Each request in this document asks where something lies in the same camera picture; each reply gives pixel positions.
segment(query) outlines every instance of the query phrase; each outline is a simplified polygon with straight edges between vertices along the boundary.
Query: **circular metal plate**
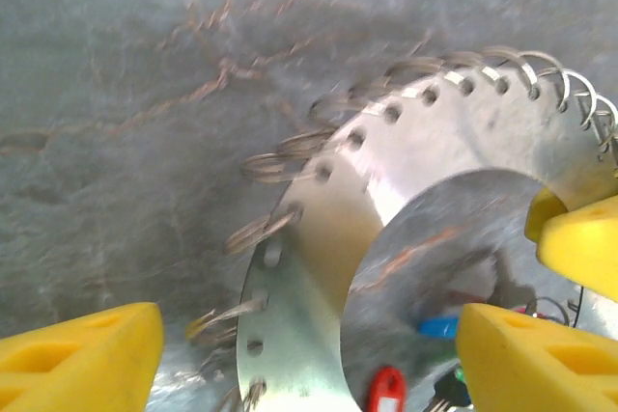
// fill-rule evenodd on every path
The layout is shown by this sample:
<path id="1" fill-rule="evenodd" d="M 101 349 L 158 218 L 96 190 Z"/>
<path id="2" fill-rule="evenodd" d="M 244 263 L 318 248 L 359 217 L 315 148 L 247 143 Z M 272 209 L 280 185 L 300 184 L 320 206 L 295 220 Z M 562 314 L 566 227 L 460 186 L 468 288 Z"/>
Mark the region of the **circular metal plate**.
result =
<path id="1" fill-rule="evenodd" d="M 476 70 L 458 69 L 475 83 L 469 96 L 431 76 L 382 98 L 338 130 L 291 183 L 274 215 L 301 205 L 302 216 L 258 246 L 243 290 L 243 300 L 268 293 L 267 308 L 238 326 L 240 388 L 267 385 L 257 410 L 359 410 L 341 366 L 348 289 L 380 231 L 429 187 L 503 169 L 539 181 L 568 209 L 618 192 L 611 153 L 601 154 L 593 131 L 581 129 L 577 103 L 559 113 L 545 78 L 531 100 L 515 69 L 500 71 L 510 82 L 504 95 Z M 435 101 L 422 97 L 427 89 Z M 362 136 L 360 147 L 344 143 L 351 134 Z M 255 342 L 263 344 L 258 353 L 248 349 Z"/>

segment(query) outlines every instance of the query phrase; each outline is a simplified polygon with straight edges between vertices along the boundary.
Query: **reflective metal surface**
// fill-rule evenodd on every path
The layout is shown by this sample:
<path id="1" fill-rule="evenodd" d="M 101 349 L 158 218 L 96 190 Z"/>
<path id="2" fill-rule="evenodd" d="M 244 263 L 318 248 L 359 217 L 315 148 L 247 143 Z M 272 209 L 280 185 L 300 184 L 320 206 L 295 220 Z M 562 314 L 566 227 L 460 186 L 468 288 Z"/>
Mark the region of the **reflective metal surface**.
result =
<path id="1" fill-rule="evenodd" d="M 618 192 L 614 159 L 601 154 L 593 130 L 582 129 L 581 109 L 571 102 L 559 112 L 561 98 L 553 84 L 545 78 L 537 83 L 532 69 L 526 79 L 518 69 L 499 71 L 509 82 L 505 94 L 479 71 L 459 69 L 457 82 L 448 80 L 448 73 L 431 76 L 379 99 L 336 132 L 291 183 L 274 214 L 301 205 L 302 217 L 288 228 L 277 265 L 264 263 L 268 245 L 258 248 L 243 290 L 243 298 L 268 293 L 266 309 L 241 317 L 238 324 L 240 390 L 248 391 L 256 380 L 267 384 L 257 410 L 358 410 L 340 355 L 340 318 L 351 280 L 381 230 L 427 189 L 462 174 L 499 169 L 537 179 L 568 209 Z M 464 78 L 474 85 L 471 94 L 458 85 Z M 538 97 L 530 94 L 532 87 Z M 435 101 L 423 97 L 427 89 Z M 397 108 L 396 121 L 388 117 L 389 107 Z M 328 149 L 341 146 L 354 131 L 364 134 L 360 147 Z M 317 176 L 321 166 L 328 166 L 327 179 Z M 459 227 L 473 221 L 465 218 Z M 453 235 L 446 229 L 434 240 L 449 241 Z M 459 272 L 497 253 L 496 236 L 487 230 L 466 239 L 467 248 L 447 248 L 428 263 L 419 262 L 419 284 L 439 292 Z M 391 269 L 415 259 L 410 246 L 396 253 Z M 407 287 L 391 288 L 382 295 L 390 304 L 381 308 L 413 326 L 422 313 L 414 306 L 424 299 L 419 284 L 410 279 Z M 409 301 L 397 308 L 403 294 Z M 526 305 L 535 296 L 543 295 L 532 292 L 502 304 Z M 257 354 L 248 349 L 256 341 L 264 346 Z"/>
<path id="2" fill-rule="evenodd" d="M 223 242 L 284 189 L 244 179 L 242 159 L 305 130 L 311 102 L 379 75 L 427 36 L 422 53 L 436 56 L 493 43 L 541 48 L 616 98 L 614 4 L 0 0 L 0 335 L 155 301 L 166 349 L 148 409 L 209 410 L 237 382 L 235 353 L 188 346 L 184 327 L 238 304 L 250 253 L 226 257 Z M 514 183 L 501 195 L 526 188 Z M 452 182 L 439 191 L 444 203 L 411 242 L 438 233 L 433 221 L 462 193 Z M 463 191 L 459 205 L 472 207 L 488 186 Z M 496 242 L 532 256 L 513 229 L 496 231 Z M 608 329 L 610 307 L 588 295 L 584 321 Z M 366 377 L 377 344 L 404 346 L 393 351 L 401 358 L 414 343 L 346 330 L 346 317 L 379 327 L 379 300 L 362 309 L 346 313 L 342 345 L 348 371 Z"/>

